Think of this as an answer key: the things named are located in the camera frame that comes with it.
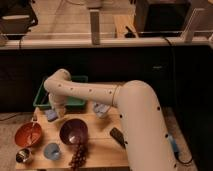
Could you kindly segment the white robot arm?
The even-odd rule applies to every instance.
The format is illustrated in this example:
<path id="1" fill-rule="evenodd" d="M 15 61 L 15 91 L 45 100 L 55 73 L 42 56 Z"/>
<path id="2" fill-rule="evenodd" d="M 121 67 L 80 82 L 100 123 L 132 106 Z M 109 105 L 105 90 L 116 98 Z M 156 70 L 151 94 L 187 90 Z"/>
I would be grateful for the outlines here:
<path id="1" fill-rule="evenodd" d="M 176 159 L 159 100 L 146 82 L 123 85 L 77 83 L 66 69 L 59 69 L 44 82 L 51 107 L 64 115 L 71 96 L 116 107 L 121 116 L 124 142 L 131 171 L 177 171 Z"/>

